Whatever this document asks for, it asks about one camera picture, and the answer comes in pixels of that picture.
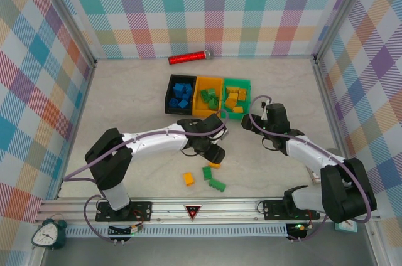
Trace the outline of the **yellow plastic bin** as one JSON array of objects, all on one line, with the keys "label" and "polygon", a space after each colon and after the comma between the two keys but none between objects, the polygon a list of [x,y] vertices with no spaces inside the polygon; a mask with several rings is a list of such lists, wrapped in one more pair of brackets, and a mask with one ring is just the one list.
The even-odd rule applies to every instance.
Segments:
[{"label": "yellow plastic bin", "polygon": [[218,98],[218,110],[222,107],[222,89],[224,85],[224,79],[222,77],[208,77],[198,76],[195,84],[193,103],[192,103],[192,115],[195,117],[208,117],[210,114],[216,112],[209,108],[208,103],[202,100],[200,92],[202,90],[208,90],[213,88],[215,95]]}]

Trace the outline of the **green plastic bin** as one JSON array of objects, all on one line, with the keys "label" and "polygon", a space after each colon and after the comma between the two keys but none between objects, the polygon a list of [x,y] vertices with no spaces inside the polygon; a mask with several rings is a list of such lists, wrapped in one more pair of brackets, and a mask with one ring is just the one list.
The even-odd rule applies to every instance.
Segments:
[{"label": "green plastic bin", "polygon": [[[242,114],[234,113],[232,110],[225,108],[224,102],[228,97],[228,93],[226,92],[226,87],[239,87],[245,88],[247,90],[247,100],[245,102],[238,102],[236,106],[243,106],[244,112]],[[251,81],[245,79],[236,79],[236,78],[225,78],[224,85],[222,89],[222,107],[227,111],[230,119],[241,120],[244,115],[249,112],[249,106],[251,103]]]}]

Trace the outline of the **black plastic bin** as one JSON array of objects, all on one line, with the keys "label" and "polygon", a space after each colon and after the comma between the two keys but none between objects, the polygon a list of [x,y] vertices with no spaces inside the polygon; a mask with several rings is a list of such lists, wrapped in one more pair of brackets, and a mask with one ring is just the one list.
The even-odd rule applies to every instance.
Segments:
[{"label": "black plastic bin", "polygon": [[[175,74],[170,75],[170,79],[168,82],[168,87],[167,87],[166,95],[165,95],[165,113],[166,114],[192,115],[192,103],[193,103],[193,95],[194,95],[196,80],[197,80],[197,77],[192,76],[192,75],[175,75]],[[173,93],[173,87],[176,83],[182,83],[182,84],[189,83],[192,85],[192,88],[193,88],[192,99],[190,101],[188,101],[189,106],[187,109],[181,109],[179,106],[174,109],[171,109],[168,107],[168,103],[171,98],[176,98],[179,100],[179,102],[181,100],[183,100],[182,97],[176,97]]]}]

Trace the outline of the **red glitter toy microphone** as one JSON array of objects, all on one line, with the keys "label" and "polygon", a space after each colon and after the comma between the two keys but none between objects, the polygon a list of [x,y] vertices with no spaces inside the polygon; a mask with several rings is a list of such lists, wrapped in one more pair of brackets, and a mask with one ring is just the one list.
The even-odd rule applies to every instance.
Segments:
[{"label": "red glitter toy microphone", "polygon": [[176,65],[179,63],[186,63],[191,61],[210,60],[212,59],[212,57],[213,54],[210,50],[204,50],[182,55],[170,56],[168,58],[168,62],[170,65]]}]

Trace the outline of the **black connector board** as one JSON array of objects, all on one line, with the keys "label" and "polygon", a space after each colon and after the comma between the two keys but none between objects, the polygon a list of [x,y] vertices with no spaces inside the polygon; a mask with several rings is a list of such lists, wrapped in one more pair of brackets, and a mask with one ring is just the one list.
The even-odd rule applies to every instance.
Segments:
[{"label": "black connector board", "polygon": [[107,230],[107,234],[110,238],[117,237],[117,238],[124,238],[124,237],[131,237],[135,234],[139,233],[144,226],[142,224],[134,224],[128,227],[116,227],[116,226],[109,226]]},{"label": "black connector board", "polygon": [[287,223],[286,231],[289,240],[304,239],[307,237],[308,227],[306,223]]}]

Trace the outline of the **mint square clock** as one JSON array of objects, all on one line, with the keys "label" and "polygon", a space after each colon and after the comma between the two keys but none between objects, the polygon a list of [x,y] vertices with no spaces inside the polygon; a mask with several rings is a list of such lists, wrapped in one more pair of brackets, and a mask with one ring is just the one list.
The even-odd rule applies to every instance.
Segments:
[{"label": "mint square clock", "polygon": [[343,221],[341,223],[336,223],[335,230],[347,232],[347,233],[356,233],[357,232],[357,223],[352,220],[347,220],[347,221]]}]

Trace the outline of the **dark green alarm clock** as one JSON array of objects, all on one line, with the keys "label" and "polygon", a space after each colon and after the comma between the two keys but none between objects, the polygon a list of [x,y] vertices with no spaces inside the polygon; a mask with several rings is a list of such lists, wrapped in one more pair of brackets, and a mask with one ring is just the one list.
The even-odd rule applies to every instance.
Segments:
[{"label": "dark green alarm clock", "polygon": [[67,241],[67,222],[61,213],[52,215],[42,221],[41,225],[31,237],[34,247],[58,250],[64,247]]}]

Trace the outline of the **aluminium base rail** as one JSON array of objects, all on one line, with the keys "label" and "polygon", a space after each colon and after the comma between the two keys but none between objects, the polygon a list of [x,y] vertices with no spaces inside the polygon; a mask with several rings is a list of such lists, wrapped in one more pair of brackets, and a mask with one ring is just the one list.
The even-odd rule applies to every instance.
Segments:
[{"label": "aluminium base rail", "polygon": [[[318,220],[265,220],[262,201],[269,198],[132,198],[131,201],[152,202],[151,219],[146,224],[240,224],[240,223],[318,223],[323,219],[320,213]],[[40,205],[35,223],[54,214],[61,213],[69,224],[84,224],[84,218],[93,224],[96,207],[104,199],[59,198],[45,200]],[[190,218],[184,205],[202,205],[194,221]]]}]

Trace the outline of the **aluminium side rail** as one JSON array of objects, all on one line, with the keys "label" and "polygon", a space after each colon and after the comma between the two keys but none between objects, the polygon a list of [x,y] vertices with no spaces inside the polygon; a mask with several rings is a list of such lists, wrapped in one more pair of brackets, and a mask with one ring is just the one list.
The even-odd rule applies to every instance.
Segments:
[{"label": "aluminium side rail", "polygon": [[323,103],[323,108],[325,111],[325,115],[327,117],[327,122],[329,124],[330,133],[332,135],[332,139],[334,141],[334,146],[337,149],[337,153],[348,157],[349,151],[345,146],[345,142],[342,138],[342,133],[340,129],[340,125],[337,120],[337,114],[335,112],[334,106],[332,105],[330,92],[327,89],[325,84],[323,73],[319,64],[313,59],[312,60],[312,68],[313,73],[315,75],[315,79],[317,81],[318,90],[320,92],[320,96]]}]

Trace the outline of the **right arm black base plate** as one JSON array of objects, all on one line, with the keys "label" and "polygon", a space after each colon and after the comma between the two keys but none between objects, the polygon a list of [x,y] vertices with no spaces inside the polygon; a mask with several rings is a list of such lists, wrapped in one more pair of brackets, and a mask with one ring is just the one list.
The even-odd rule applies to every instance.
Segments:
[{"label": "right arm black base plate", "polygon": [[320,213],[311,210],[300,210],[293,203],[284,199],[262,201],[265,220],[318,220]]}]

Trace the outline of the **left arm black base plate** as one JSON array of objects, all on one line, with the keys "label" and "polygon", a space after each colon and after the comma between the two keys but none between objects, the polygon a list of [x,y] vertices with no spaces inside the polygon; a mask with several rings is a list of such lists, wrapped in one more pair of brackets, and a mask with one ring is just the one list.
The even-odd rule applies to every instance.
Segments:
[{"label": "left arm black base plate", "polygon": [[96,222],[149,222],[151,219],[152,202],[131,201],[120,210],[113,210],[106,201],[100,201],[96,207]]}]

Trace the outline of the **aluminium frame post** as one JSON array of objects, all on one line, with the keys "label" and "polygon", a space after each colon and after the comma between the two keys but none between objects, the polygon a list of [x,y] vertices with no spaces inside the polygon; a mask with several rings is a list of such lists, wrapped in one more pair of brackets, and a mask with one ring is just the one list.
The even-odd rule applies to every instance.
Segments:
[{"label": "aluminium frame post", "polygon": [[321,28],[317,42],[312,49],[312,60],[319,64],[334,41],[335,34],[340,29],[345,17],[349,14],[356,0],[329,0],[329,8],[325,13],[325,21]]},{"label": "aluminium frame post", "polygon": [[65,23],[67,29],[75,40],[79,50],[84,55],[84,58],[89,62],[92,68],[97,65],[97,59],[92,54],[89,45],[87,44],[83,34],[81,33],[78,25],[76,24],[71,12],[69,11],[65,0],[50,0],[57,13],[59,14],[61,20]]}]

